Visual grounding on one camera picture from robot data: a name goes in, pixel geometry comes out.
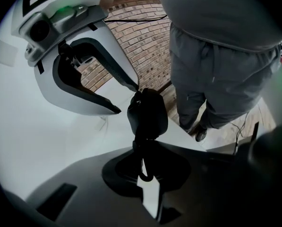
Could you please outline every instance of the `gray sweatpants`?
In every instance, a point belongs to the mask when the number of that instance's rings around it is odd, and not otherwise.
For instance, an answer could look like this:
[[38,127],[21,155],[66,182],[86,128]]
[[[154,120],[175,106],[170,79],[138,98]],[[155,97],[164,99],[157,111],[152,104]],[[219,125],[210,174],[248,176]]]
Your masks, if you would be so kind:
[[278,70],[280,47],[262,53],[236,51],[170,30],[171,81],[176,88],[179,123],[190,131],[206,102],[200,125],[219,129],[253,108]]

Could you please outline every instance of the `black shoe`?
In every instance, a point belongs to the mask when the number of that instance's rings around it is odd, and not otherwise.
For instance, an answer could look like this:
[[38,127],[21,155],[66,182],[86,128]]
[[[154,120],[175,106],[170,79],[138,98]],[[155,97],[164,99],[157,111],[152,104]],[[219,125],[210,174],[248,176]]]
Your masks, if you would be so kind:
[[202,126],[198,125],[196,128],[197,134],[196,134],[196,141],[200,142],[203,139],[205,139],[207,135],[207,129],[204,129]]

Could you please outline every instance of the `camera lens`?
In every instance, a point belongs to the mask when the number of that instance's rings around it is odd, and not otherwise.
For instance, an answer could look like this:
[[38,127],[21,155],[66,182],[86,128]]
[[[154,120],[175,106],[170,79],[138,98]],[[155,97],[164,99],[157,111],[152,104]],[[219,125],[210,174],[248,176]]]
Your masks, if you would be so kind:
[[30,36],[35,42],[44,40],[50,31],[50,26],[44,20],[36,22],[31,31]]

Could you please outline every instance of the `brick wall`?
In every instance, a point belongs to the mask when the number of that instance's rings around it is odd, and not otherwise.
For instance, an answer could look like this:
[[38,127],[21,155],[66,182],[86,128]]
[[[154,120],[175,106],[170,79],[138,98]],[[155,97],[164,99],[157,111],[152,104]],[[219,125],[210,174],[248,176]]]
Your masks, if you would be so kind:
[[[115,0],[108,19],[141,19],[165,15],[159,0]],[[170,80],[168,18],[149,23],[108,23],[137,71],[140,89],[160,89]],[[97,61],[78,68],[82,85],[96,91],[112,78]]]

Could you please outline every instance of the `gray shirt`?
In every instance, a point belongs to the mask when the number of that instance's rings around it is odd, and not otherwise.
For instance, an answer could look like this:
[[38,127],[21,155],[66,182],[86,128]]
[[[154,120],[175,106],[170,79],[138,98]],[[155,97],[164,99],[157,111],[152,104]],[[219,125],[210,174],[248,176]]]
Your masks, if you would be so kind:
[[282,41],[282,30],[257,0],[160,0],[185,33],[246,52],[263,52]]

